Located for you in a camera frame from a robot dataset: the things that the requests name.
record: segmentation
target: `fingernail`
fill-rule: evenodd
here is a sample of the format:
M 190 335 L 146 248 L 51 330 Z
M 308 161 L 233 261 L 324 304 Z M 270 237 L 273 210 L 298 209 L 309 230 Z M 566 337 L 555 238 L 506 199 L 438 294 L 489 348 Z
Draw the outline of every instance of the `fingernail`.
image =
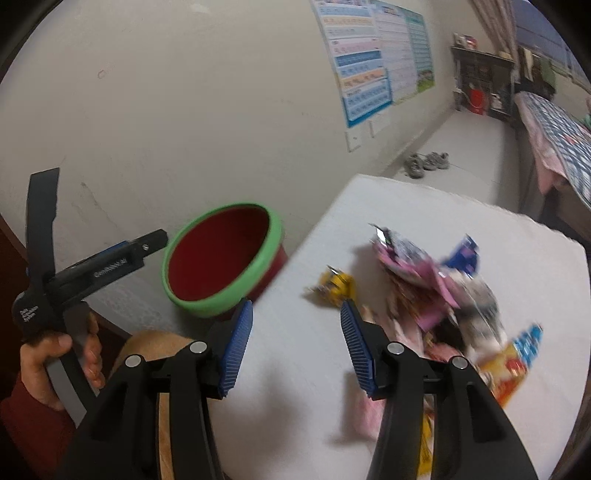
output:
M 62 348 L 69 348 L 72 346 L 72 338 L 70 335 L 60 335 L 57 341 Z

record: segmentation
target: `educational chart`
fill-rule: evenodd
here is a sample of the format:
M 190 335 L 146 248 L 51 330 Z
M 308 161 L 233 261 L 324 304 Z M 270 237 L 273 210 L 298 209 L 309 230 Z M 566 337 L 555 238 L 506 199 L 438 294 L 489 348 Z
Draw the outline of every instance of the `educational chart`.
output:
M 433 61 L 423 16 L 378 0 L 372 0 L 371 6 L 394 103 L 434 86 Z
M 378 29 L 368 0 L 313 0 L 352 127 L 392 104 Z

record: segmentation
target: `human hand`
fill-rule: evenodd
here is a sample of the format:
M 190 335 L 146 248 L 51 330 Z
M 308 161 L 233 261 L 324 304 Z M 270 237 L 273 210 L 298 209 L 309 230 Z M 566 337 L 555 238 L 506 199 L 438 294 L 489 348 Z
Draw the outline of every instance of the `human hand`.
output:
M 88 336 L 84 345 L 84 370 L 86 378 L 96 388 L 105 385 L 105 376 L 100 351 L 102 346 L 97 336 L 99 325 L 94 313 L 88 317 Z M 56 395 L 47 371 L 45 362 L 51 358 L 59 358 L 72 348 L 72 337 L 65 333 L 48 332 L 33 343 L 25 343 L 21 347 L 21 380 L 25 388 L 39 403 L 55 411 L 64 410 L 64 405 Z

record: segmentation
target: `tile floor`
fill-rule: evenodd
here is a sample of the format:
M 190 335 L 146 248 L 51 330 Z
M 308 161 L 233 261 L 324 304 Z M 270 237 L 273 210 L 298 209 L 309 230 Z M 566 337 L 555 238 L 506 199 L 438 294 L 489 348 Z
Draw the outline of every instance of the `tile floor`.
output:
M 419 148 L 424 155 L 449 153 L 448 170 L 426 171 L 419 180 L 401 169 L 393 178 L 458 193 L 512 212 L 519 202 L 519 157 L 514 130 L 504 122 L 454 111 Z

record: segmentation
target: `bed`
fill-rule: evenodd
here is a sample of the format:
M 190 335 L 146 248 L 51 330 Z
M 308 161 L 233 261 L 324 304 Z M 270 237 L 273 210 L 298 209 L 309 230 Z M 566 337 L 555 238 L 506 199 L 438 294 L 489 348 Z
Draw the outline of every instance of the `bed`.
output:
M 565 110 L 530 92 L 519 115 L 519 213 L 580 242 L 591 257 L 591 133 Z

